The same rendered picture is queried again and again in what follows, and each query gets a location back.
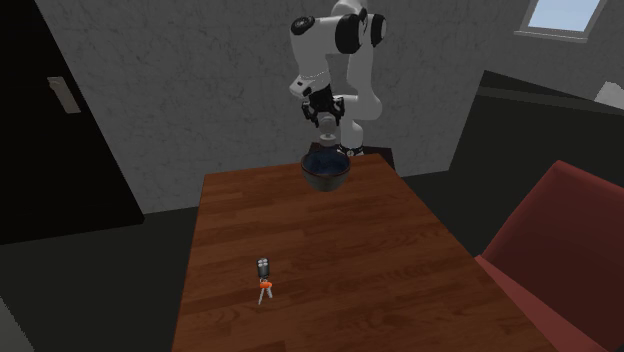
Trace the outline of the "dark blue bowl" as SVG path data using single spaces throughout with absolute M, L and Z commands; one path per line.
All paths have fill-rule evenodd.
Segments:
M 332 192 L 349 176 L 351 161 L 334 148 L 320 148 L 305 154 L 300 166 L 304 179 L 313 189 Z

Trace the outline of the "window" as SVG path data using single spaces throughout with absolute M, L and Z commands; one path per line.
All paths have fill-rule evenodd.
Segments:
M 529 0 L 517 36 L 586 43 L 609 0 Z

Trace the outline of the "dark cabinet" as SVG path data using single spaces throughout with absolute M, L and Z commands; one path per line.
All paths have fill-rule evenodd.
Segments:
M 557 160 L 624 187 L 624 111 L 484 71 L 449 167 L 450 232 L 482 253 Z

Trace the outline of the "brown wooden table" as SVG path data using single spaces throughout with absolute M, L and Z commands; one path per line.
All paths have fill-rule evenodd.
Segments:
M 268 258 L 273 298 L 260 295 Z M 556 352 L 378 155 L 204 178 L 171 352 Z

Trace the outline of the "red sofa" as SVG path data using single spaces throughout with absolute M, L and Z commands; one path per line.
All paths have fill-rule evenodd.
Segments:
M 624 352 L 624 188 L 557 161 L 475 259 L 557 352 Z

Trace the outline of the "black key fob with keys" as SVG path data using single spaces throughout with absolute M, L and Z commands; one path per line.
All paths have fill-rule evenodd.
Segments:
M 257 259 L 256 268 L 257 268 L 257 274 L 259 278 L 259 287 L 260 287 L 260 295 L 258 299 L 258 304 L 261 305 L 264 296 L 267 296 L 269 299 L 273 298 L 273 292 L 272 292 L 273 284 L 269 281 L 269 277 L 270 277 L 269 259 L 268 258 Z

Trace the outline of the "black door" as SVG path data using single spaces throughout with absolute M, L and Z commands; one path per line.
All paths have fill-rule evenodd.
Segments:
M 0 0 L 0 245 L 143 220 L 35 0 Z

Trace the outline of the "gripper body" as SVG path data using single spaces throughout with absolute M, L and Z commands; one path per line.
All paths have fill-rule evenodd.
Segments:
M 310 106 L 317 112 L 332 112 L 335 108 L 331 85 L 313 92 L 309 96 Z

